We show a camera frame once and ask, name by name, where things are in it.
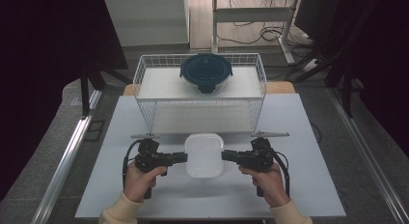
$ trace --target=sleeve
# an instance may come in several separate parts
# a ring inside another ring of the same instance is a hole
[[[312,224],[313,221],[304,216],[291,201],[282,207],[270,208],[277,224]]]
[[[99,216],[99,224],[136,224],[135,214],[143,203],[135,203],[122,193],[118,201]]]

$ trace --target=white table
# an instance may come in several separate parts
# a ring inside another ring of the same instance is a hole
[[[258,130],[289,132],[289,137],[270,138],[272,147],[289,161],[290,195],[308,216],[344,216],[331,176],[316,144],[307,114],[297,94],[268,95],[261,110]],[[123,157],[134,141],[132,134],[148,129],[134,97],[120,97],[75,217],[98,217],[122,192]],[[225,149],[251,150],[248,135],[222,135]],[[187,135],[164,136],[159,152],[183,151]],[[137,148],[131,155],[137,154]],[[268,205],[256,195],[249,176],[233,162],[224,162],[224,173],[212,179],[193,179],[185,164],[169,168],[158,177],[152,197],[138,210],[146,219],[262,219],[271,217]]]

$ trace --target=metal rail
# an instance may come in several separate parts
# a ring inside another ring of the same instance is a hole
[[[355,125],[353,119],[349,118],[346,112],[343,110],[341,105],[341,98],[338,95],[336,89],[328,89],[330,92],[330,97],[337,107],[338,112],[340,113],[341,119],[345,124],[346,129],[351,135],[355,146],[358,149],[362,159],[368,167],[369,172],[371,173],[373,180],[378,186],[383,198],[385,199],[386,204],[391,210],[392,215],[394,216],[396,223],[405,224],[409,223],[409,216],[403,207],[400,198],[395,192],[394,187],[391,185],[385,173],[382,171],[381,166],[376,161],[376,158],[373,156],[370,147],[368,146],[365,138],[362,136],[360,130]]]
[[[57,202],[61,189],[63,188],[63,185],[66,181],[72,162],[75,160],[75,156],[78,152],[81,140],[83,139],[85,131],[87,130],[87,127],[94,115],[95,107],[97,102],[99,101],[100,94],[101,92],[94,91],[91,95],[90,115],[78,122],[78,125],[75,128],[71,139],[69,140],[66,151],[64,152],[63,157],[60,160],[57,170],[55,171],[54,176],[52,177],[51,182],[48,185],[44,196],[42,197],[36,214],[31,221],[32,224],[46,223],[48,221],[48,218],[52,210],[54,209],[54,205]]]

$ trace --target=white board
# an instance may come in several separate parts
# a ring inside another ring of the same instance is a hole
[[[289,132],[289,137],[270,138],[275,151],[289,161],[290,195],[308,216],[344,216],[334,183],[316,144],[307,114],[297,94],[268,95],[261,109],[258,129]],[[99,217],[119,198],[123,157],[134,141],[130,135],[148,132],[134,97],[121,97],[102,144],[75,217]],[[221,135],[225,149],[251,150],[248,135]],[[187,135],[164,136],[157,141],[162,153],[182,152]],[[137,148],[131,155],[137,154]],[[169,168],[158,177],[152,197],[138,210],[146,219],[248,219],[269,218],[271,212],[249,176],[233,162],[224,162],[224,173],[212,179],[190,178],[185,164]]]
[[[255,67],[233,67],[225,88],[211,97],[200,96],[181,77],[180,68],[146,68],[138,99],[140,100],[198,100],[247,98],[262,99]]]

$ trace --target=dark curtain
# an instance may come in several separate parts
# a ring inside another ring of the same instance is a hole
[[[354,48],[352,67],[371,114],[409,156],[408,0],[379,0]]]
[[[0,18],[3,199],[55,117],[64,87],[85,65],[126,69],[126,61],[104,0],[0,0]]]

